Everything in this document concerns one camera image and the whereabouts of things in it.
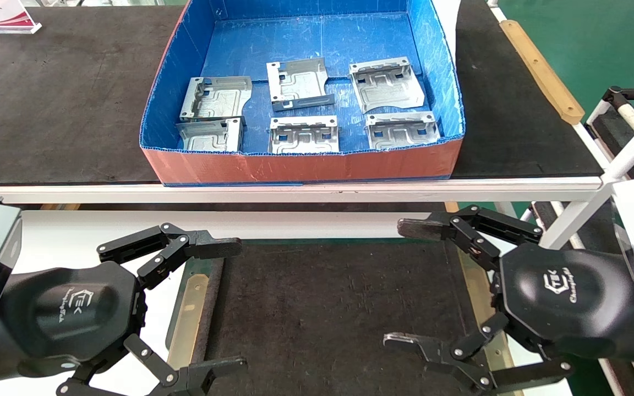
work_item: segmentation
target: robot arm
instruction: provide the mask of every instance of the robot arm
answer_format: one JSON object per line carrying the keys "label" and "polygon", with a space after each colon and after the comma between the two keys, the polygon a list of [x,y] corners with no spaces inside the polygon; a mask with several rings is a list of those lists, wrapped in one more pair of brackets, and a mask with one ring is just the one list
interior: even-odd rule
{"label": "robot arm", "polygon": [[[2,211],[9,209],[0,205]],[[16,214],[7,225],[18,224]],[[15,229],[5,227],[2,240],[11,239],[10,228]],[[98,246],[101,263],[93,268],[53,268],[4,278],[6,284],[0,285],[0,380],[75,370],[58,387],[58,396],[118,396],[91,388],[89,383],[93,375],[131,353],[158,378],[151,396],[206,394],[217,376],[245,369],[245,359],[203,361],[172,369],[139,338],[146,314],[145,291],[190,258],[234,256],[241,250],[236,238],[214,239],[207,231],[184,231],[166,223]],[[138,276],[121,266],[154,251],[158,253],[138,270]]]}
{"label": "robot arm", "polygon": [[[503,257],[478,231],[517,248]],[[560,381],[573,367],[562,357],[634,361],[634,281],[623,256],[586,250],[546,250],[542,230],[494,211],[469,206],[403,219],[408,238],[451,240],[479,266],[493,271],[491,305],[496,314],[453,344],[420,335],[386,334],[383,343],[418,351],[428,366],[451,372],[477,394],[496,394]],[[471,358],[503,331],[543,363],[490,372]]]}

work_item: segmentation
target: stamped metal plate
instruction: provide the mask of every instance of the stamped metal plate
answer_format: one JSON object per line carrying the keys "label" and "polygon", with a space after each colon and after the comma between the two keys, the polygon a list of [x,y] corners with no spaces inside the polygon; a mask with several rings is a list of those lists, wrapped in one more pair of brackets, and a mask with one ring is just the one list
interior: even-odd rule
{"label": "stamped metal plate", "polygon": [[425,103],[425,93],[408,58],[353,63],[349,78],[362,113],[383,106],[411,108]]}
{"label": "stamped metal plate", "polygon": [[274,155],[338,152],[338,133],[336,115],[273,118],[269,151]]}
{"label": "stamped metal plate", "polygon": [[266,67],[274,111],[334,105],[334,93],[327,95],[324,89],[324,58],[270,62]]}
{"label": "stamped metal plate", "polygon": [[372,114],[367,117],[368,145],[375,150],[428,145],[440,138],[432,111]]}
{"label": "stamped metal plate", "polygon": [[181,109],[181,120],[218,120],[238,117],[251,98],[253,85],[248,76],[193,77]]}
{"label": "stamped metal plate", "polygon": [[244,129],[240,117],[179,123],[183,148],[188,151],[239,151]]}

